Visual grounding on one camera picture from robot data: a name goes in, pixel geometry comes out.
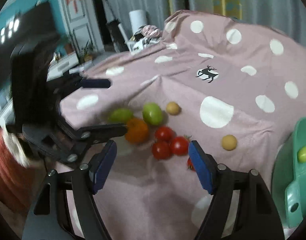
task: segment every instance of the red tomato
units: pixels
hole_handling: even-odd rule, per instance
[[[175,137],[170,144],[171,153],[179,156],[188,154],[188,144],[189,141],[185,137]]]
[[[188,158],[187,160],[187,168],[191,171],[195,171],[191,158]]]
[[[152,153],[157,160],[166,160],[172,156],[168,143],[163,141],[153,144]]]
[[[157,141],[165,141],[169,142],[174,136],[174,131],[167,127],[167,126],[161,126],[159,129],[155,132],[155,138]]]

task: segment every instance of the white door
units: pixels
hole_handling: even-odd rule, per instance
[[[63,24],[67,33],[73,35],[78,51],[90,41],[97,51],[104,46],[97,24],[93,0],[59,0]]]

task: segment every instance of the potted plant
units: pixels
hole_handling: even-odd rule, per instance
[[[94,52],[95,46],[90,42],[86,43],[85,47],[80,50],[80,58],[84,59],[84,62],[90,61],[93,59],[92,52]]]
[[[60,43],[63,44],[64,49],[66,51],[66,54],[68,54],[68,55],[71,54],[72,52],[74,52],[74,49],[72,47],[72,41],[73,41],[73,39],[72,39],[71,33],[68,34],[68,35],[63,35],[61,37]]]

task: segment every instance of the reindeer print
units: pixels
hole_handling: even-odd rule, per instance
[[[214,78],[216,79],[218,77],[218,73],[214,71],[214,70],[217,70],[217,69],[216,68],[211,68],[211,67],[212,66],[207,65],[207,68],[200,69],[197,72],[197,76],[196,77],[199,77],[202,80],[211,79],[211,81],[208,82],[208,83],[211,83],[214,80]]]

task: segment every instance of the orange-red fabric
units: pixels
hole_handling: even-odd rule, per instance
[[[0,201],[13,212],[25,214],[31,204],[33,181],[34,170],[16,162],[0,129]]]

